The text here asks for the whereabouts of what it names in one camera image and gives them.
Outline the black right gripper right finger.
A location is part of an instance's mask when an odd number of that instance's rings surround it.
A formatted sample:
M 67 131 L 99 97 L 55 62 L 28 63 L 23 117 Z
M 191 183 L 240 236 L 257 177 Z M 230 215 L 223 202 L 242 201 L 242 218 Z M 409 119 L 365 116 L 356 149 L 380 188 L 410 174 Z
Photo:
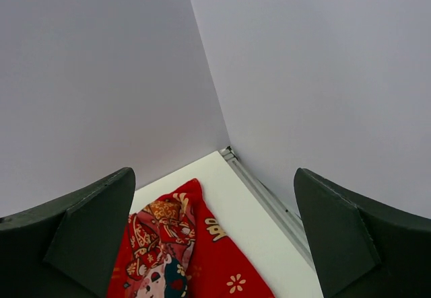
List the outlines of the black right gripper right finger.
M 429 297 L 430 220 L 299 168 L 294 192 L 324 297 Z

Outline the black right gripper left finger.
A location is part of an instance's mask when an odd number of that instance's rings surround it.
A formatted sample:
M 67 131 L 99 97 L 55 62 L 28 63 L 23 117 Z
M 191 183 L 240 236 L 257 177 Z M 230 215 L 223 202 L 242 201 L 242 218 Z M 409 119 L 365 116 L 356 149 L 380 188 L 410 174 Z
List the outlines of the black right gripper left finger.
M 105 297 L 134 192 L 124 167 L 1 218 L 1 296 Z

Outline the red printed pillowcase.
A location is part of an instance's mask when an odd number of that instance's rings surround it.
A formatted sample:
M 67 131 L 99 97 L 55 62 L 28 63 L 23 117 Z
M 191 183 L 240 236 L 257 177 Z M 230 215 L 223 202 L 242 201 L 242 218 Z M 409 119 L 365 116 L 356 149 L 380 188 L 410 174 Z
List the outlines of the red printed pillowcase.
M 132 213 L 107 297 L 272 297 L 192 179 Z

